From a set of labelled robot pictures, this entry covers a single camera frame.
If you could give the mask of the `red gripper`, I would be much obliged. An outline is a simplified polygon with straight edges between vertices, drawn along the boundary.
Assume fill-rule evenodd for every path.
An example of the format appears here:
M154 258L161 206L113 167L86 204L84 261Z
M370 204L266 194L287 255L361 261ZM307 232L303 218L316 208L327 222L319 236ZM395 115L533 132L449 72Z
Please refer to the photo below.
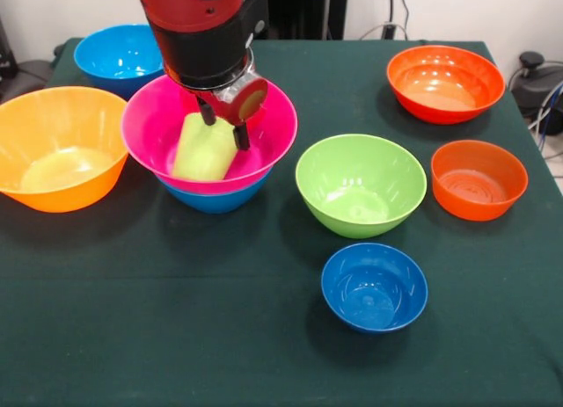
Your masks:
M238 150L250 148L250 138L245 122L259 109L267 96L267 80L261 76L243 76L222 89L193 91L201 117L208 126L221 118L233 128Z

